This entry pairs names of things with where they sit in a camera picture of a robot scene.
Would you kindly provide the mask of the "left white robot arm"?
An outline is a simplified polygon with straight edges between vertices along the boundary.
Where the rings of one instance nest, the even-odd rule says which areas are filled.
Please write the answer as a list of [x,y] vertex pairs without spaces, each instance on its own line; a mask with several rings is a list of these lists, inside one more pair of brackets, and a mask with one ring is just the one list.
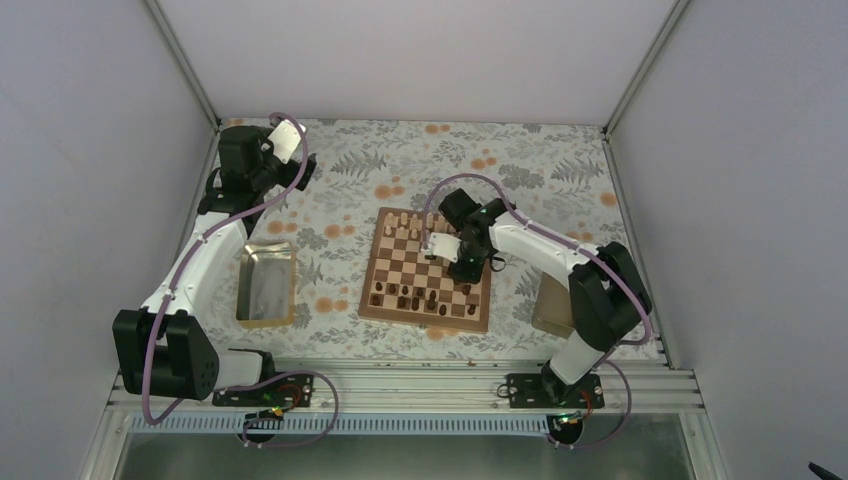
[[218,278],[247,243],[267,194],[305,190],[316,160],[304,146],[306,128],[291,117],[270,127],[221,131],[219,166],[207,178],[190,238],[173,267],[137,309],[116,315],[112,333],[125,389],[153,396],[203,400],[238,386],[255,405],[270,402],[278,377],[259,352],[216,347],[201,322]]

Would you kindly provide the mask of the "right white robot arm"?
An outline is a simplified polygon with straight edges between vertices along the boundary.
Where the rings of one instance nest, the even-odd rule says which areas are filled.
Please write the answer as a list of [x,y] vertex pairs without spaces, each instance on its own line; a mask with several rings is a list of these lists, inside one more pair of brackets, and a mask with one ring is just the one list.
[[421,251],[446,260],[453,280],[479,282],[484,266],[504,253],[565,288],[574,331],[542,368],[541,391],[552,406],[570,404],[580,393],[579,381],[639,323],[650,322],[650,297],[622,244],[577,244],[527,219],[503,198],[481,204],[462,189],[447,195],[438,211],[455,232],[427,234]]

